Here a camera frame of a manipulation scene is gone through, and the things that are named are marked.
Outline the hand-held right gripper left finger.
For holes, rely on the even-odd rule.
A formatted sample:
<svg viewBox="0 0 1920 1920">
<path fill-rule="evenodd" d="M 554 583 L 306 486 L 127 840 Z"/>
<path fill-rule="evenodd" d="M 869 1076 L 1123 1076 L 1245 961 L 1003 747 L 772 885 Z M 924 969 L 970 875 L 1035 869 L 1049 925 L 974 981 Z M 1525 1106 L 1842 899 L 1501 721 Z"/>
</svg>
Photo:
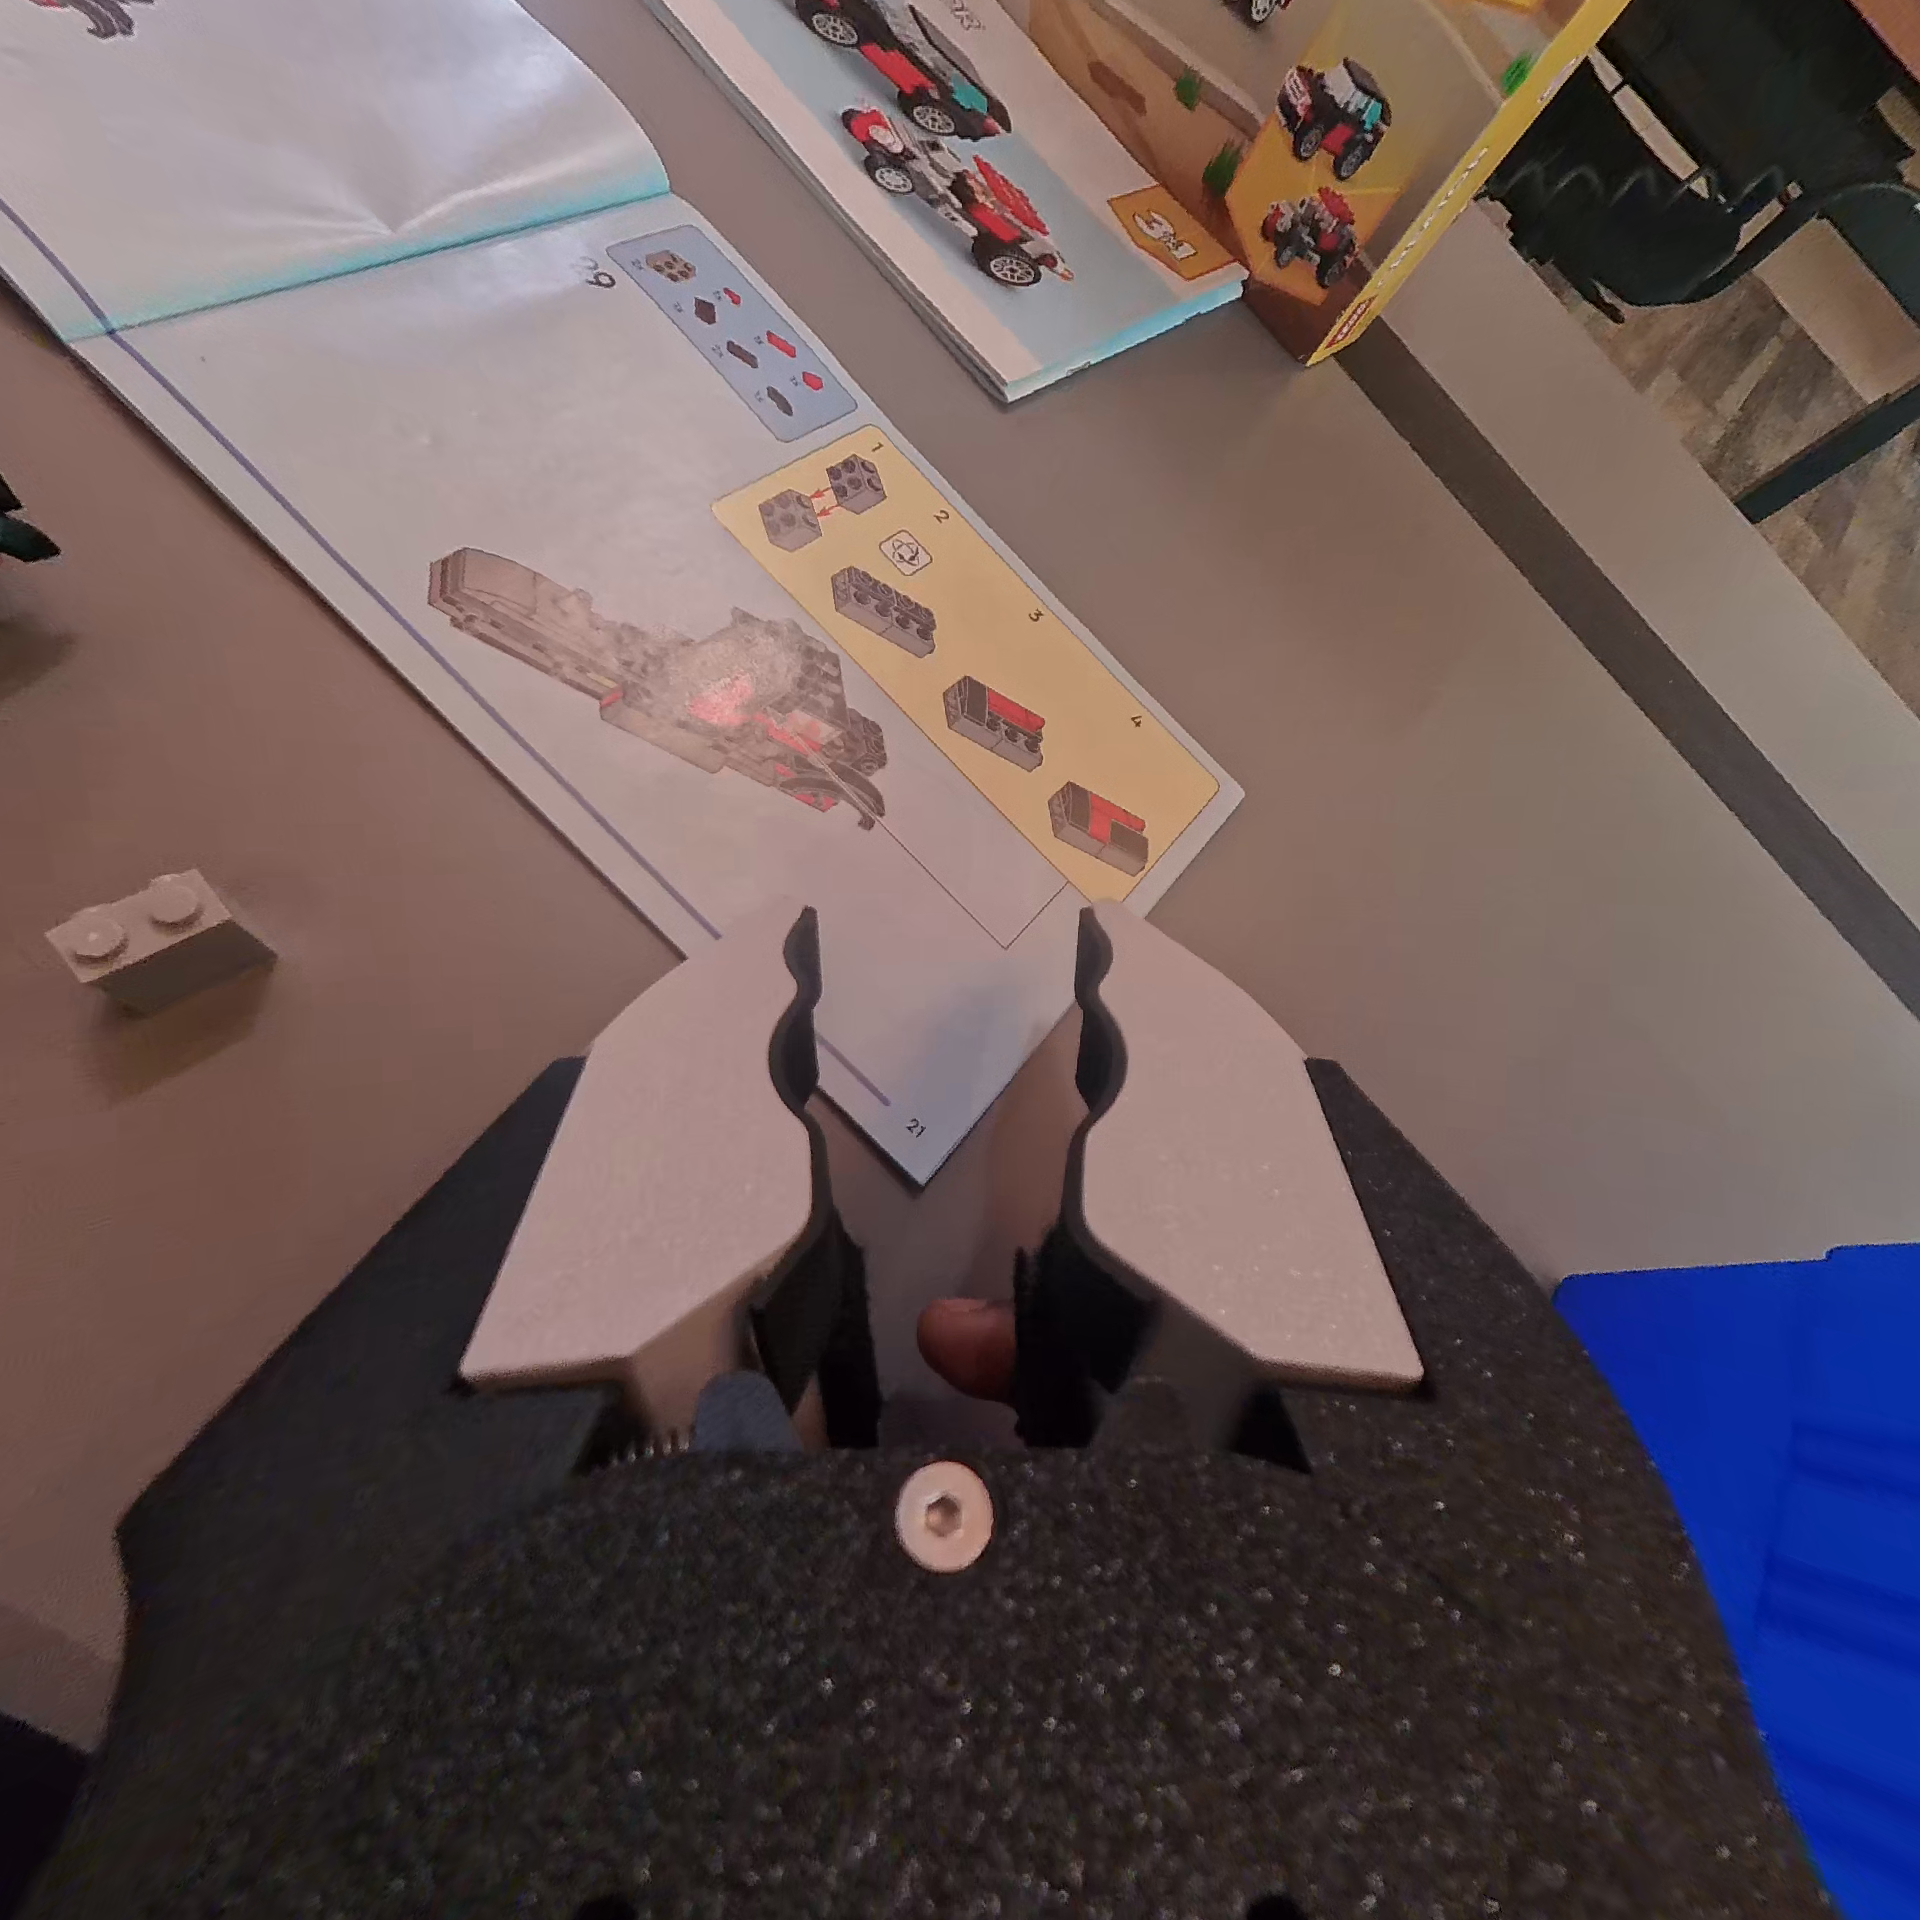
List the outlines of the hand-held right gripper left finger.
<svg viewBox="0 0 1920 1920">
<path fill-rule="evenodd" d="M 465 1384 L 612 1384 L 642 1448 L 685 1448 L 709 1384 L 748 1374 L 799 1442 L 878 1442 L 866 1261 L 811 1112 L 818 995 L 818 916 L 777 902 L 592 1040 Z"/>
</svg>

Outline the blue plastic bin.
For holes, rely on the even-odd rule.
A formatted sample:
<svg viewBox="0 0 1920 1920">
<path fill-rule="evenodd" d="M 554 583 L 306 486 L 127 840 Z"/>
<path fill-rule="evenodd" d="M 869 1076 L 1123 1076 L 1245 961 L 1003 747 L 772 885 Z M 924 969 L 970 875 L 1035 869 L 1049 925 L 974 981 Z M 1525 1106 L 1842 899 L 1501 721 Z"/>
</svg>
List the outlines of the blue plastic bin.
<svg viewBox="0 0 1920 1920">
<path fill-rule="evenodd" d="M 1916 1915 L 1916 1242 L 1568 1276 L 1847 1915 Z"/>
</svg>

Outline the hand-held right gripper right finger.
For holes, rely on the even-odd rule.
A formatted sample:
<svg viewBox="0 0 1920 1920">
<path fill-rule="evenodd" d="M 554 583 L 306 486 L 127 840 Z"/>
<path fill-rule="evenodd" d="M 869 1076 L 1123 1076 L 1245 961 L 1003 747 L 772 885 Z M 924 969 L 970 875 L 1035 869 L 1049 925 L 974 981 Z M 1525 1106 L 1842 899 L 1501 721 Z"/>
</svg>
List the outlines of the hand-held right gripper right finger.
<svg viewBox="0 0 1920 1920">
<path fill-rule="evenodd" d="M 1079 921 L 1062 1215 L 1018 1261 L 1029 1446 L 1301 1448 L 1282 1387 L 1423 1360 L 1301 1044 L 1113 902 Z"/>
</svg>

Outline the toy set cardboard box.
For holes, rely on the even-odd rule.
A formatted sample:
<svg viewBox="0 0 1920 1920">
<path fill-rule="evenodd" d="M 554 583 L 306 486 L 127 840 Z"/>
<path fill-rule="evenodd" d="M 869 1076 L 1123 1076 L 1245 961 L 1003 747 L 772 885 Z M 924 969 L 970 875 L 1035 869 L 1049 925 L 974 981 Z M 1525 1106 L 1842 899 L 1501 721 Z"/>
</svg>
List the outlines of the toy set cardboard box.
<svg viewBox="0 0 1920 1920">
<path fill-rule="evenodd" d="M 1624 4 L 1008 4 L 1313 366 L 1355 338 Z"/>
</svg>

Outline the grey studded toy brick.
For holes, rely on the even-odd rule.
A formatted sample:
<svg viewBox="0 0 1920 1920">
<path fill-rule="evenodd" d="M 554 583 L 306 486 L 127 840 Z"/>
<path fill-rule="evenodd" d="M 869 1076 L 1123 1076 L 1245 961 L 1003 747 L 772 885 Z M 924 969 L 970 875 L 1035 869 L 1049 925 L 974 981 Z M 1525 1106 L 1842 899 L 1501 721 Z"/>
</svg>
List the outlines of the grey studded toy brick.
<svg viewBox="0 0 1920 1920">
<path fill-rule="evenodd" d="M 46 939 L 79 981 L 127 1014 L 163 1012 L 277 961 L 198 869 L 157 875 L 127 899 L 89 903 Z"/>
</svg>

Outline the open instruction booklet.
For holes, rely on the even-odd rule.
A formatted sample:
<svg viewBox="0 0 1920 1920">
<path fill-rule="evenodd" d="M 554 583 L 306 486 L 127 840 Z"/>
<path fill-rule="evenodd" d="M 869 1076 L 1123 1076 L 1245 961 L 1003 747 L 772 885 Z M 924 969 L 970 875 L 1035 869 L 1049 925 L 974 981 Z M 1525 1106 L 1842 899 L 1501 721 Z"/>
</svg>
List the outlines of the open instruction booklet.
<svg viewBox="0 0 1920 1920">
<path fill-rule="evenodd" d="M 914 1180 L 1240 799 L 520 4 L 2 4 L 2 278 Z"/>
</svg>

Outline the closed instruction booklet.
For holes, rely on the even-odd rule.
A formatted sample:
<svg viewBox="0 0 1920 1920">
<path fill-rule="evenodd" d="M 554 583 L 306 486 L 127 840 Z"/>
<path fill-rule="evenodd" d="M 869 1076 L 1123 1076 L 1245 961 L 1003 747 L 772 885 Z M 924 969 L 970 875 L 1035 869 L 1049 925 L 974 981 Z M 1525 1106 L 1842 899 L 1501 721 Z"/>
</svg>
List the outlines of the closed instruction booklet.
<svg viewBox="0 0 1920 1920">
<path fill-rule="evenodd" d="M 653 4 L 1003 401 L 1240 298 L 1248 266 L 1040 59 L 1029 4 Z"/>
</svg>

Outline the black office chair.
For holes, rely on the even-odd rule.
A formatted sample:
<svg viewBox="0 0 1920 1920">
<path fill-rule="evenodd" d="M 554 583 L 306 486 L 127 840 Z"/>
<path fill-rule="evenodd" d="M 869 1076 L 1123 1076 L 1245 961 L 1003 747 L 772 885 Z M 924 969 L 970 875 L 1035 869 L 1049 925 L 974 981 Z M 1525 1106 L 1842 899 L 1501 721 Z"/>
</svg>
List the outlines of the black office chair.
<svg viewBox="0 0 1920 1920">
<path fill-rule="evenodd" d="M 1616 317 L 1697 302 L 1827 224 L 1916 313 L 1916 77 L 1851 4 L 1629 4 L 1488 176 L 1512 245 Z"/>
</svg>

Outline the grey desk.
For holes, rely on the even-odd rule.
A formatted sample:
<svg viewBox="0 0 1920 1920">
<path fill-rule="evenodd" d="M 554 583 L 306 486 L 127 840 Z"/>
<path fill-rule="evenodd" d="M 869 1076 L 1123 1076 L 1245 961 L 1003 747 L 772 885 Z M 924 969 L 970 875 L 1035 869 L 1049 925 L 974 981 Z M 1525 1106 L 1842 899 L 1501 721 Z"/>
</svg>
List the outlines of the grey desk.
<svg viewBox="0 0 1920 1920">
<path fill-rule="evenodd" d="M 1678 536 L 1590 553 L 1379 323 L 1245 310 L 1000 407 L 637 4 L 540 4 L 674 178 L 1240 805 L 1157 921 L 1344 1064 L 1544 1279 L 1916 1236 L 1913 885 L 1709 717 L 1682 626 L 1820 602 L 1458 223 L 1393 305 Z M 2 1710 L 89 1746 L 114 1521 L 540 1068 L 674 945 L 2 294 Z M 277 961 L 153 1014 L 46 932 L 198 869 Z"/>
</svg>

